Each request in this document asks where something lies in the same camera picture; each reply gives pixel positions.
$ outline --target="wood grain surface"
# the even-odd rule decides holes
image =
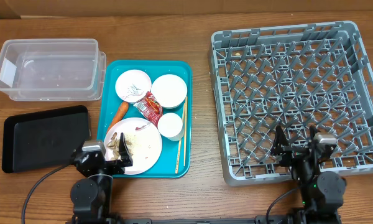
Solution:
[[[112,206],[125,218],[249,218],[263,215],[270,203],[294,183],[229,187],[223,180],[216,110],[208,57],[211,34],[242,29],[326,21],[354,21],[373,69],[373,11],[220,14],[208,16],[92,17],[78,19],[0,20],[0,49],[7,39],[94,38],[108,64],[117,59],[183,60],[193,70],[191,167],[181,179],[119,179]],[[85,105],[96,136],[100,101],[16,102],[0,92],[0,223],[19,223],[30,188],[53,168],[5,174],[1,170],[4,120],[11,115]],[[74,167],[57,172],[34,192],[27,223],[63,223],[72,216],[70,189],[83,178]],[[347,177],[343,223],[373,223],[373,175]],[[272,214],[300,206],[298,194],[276,204]]]

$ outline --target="chopsticks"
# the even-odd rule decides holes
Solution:
[[[185,166],[185,155],[186,155],[186,151],[185,149],[187,148],[187,144],[186,144],[186,136],[187,136],[187,110],[188,110],[188,97],[185,97],[185,103],[184,103],[184,106],[182,108],[182,118],[181,120],[184,121],[184,124],[185,124],[185,127],[184,127],[184,166]],[[175,165],[175,174],[178,173],[178,168],[179,168],[179,165],[180,165],[180,154],[181,154],[181,142],[182,142],[182,138],[179,140],[178,142],[178,152],[177,152],[177,163]]]

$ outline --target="gray plastic crate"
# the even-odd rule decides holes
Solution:
[[[355,23],[219,31],[211,47],[229,185],[291,179],[269,154],[277,124],[295,145],[306,143],[310,125],[337,136],[338,147],[322,170],[373,173],[373,72]]]

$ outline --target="blue tray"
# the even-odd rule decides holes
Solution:
[[[183,165],[183,147],[180,153],[180,164],[178,174],[175,174],[175,164],[177,161],[178,142],[173,142],[162,137],[163,149],[156,164],[148,171],[138,175],[114,175],[113,177],[148,177],[148,178],[178,178],[188,172],[191,157],[191,112],[192,112],[192,70],[191,67],[181,61],[166,60],[117,60],[112,62],[106,69],[104,90],[101,102],[101,113],[99,115],[97,139],[104,140],[106,130],[116,114],[122,100],[117,96],[114,86],[117,78],[125,71],[138,69],[145,71],[152,82],[159,76],[174,74],[181,77],[188,87],[188,122],[186,127],[186,161]],[[163,113],[173,112],[182,115],[184,103],[174,109],[163,109]],[[138,110],[130,105],[129,111],[124,118],[143,118]]]

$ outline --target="candy wrapper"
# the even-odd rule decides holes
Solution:
[[[159,119],[163,115],[162,106],[156,101],[155,97],[151,92],[147,92],[145,97],[134,103],[134,106],[144,115],[146,119],[152,122],[155,126],[159,122]]]

